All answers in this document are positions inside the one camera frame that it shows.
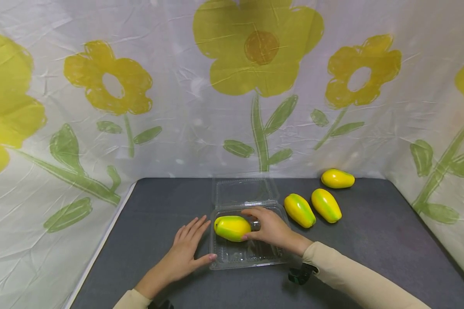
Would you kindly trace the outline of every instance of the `beige sleeve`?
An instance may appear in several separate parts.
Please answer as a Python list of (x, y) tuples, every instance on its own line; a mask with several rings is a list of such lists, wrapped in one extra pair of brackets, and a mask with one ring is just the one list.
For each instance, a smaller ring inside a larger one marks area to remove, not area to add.
[(395, 283), (320, 242), (309, 246), (302, 258), (319, 269), (318, 279), (365, 309), (430, 309)]
[(127, 291), (113, 309), (147, 309), (151, 300), (142, 296), (137, 290)]

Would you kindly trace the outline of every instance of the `hand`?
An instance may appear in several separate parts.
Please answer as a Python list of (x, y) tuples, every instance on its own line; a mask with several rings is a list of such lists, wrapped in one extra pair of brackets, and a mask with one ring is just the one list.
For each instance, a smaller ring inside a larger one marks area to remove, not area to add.
[(300, 257), (313, 243), (306, 237), (292, 231), (275, 212), (269, 209), (256, 206), (244, 209), (241, 213), (258, 218), (261, 224), (259, 231), (245, 234), (243, 239), (261, 240), (291, 251)]
[(216, 254), (207, 254), (194, 260), (194, 254), (204, 231), (210, 226), (206, 216), (194, 218), (181, 227), (174, 244), (156, 266), (146, 273), (135, 289), (148, 299), (153, 299), (168, 284), (180, 280), (201, 266), (216, 259)]

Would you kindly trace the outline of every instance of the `container lid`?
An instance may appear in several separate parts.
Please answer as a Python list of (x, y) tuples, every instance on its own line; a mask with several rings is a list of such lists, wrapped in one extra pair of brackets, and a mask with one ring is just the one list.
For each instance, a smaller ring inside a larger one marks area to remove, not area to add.
[(249, 178), (248, 175), (253, 174), (228, 174), (213, 178), (213, 206), (218, 209), (236, 205), (254, 206), (277, 202), (280, 195), (273, 179)]

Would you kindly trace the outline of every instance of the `wrist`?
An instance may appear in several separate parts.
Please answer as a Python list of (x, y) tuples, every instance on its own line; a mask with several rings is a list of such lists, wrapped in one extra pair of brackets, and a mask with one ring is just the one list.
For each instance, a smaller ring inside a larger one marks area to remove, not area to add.
[(304, 251), (306, 251), (311, 244), (313, 244), (313, 241), (292, 231), (292, 235), (289, 239), (289, 247), (287, 249), (297, 256), (302, 257), (304, 255)]
[(172, 283), (172, 280), (169, 274), (158, 263), (152, 269), (148, 270), (134, 289), (142, 296), (152, 300), (170, 283)]

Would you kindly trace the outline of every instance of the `yellow papaya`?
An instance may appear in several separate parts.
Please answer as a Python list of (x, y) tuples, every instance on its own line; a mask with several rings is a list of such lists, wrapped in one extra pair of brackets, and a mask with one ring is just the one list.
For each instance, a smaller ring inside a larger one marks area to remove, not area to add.
[(239, 215), (225, 215), (216, 218), (213, 230), (226, 240), (241, 242), (243, 235), (251, 232), (251, 224)]
[(342, 218), (337, 201), (325, 189), (316, 189), (311, 194), (311, 202), (313, 202), (314, 209), (328, 222), (335, 223)]
[(351, 187), (355, 182), (354, 176), (342, 170), (329, 169), (322, 175), (322, 183), (328, 188), (343, 189)]
[(284, 199), (287, 214), (303, 228), (310, 228), (316, 223), (316, 217), (308, 202), (298, 194), (290, 194)]

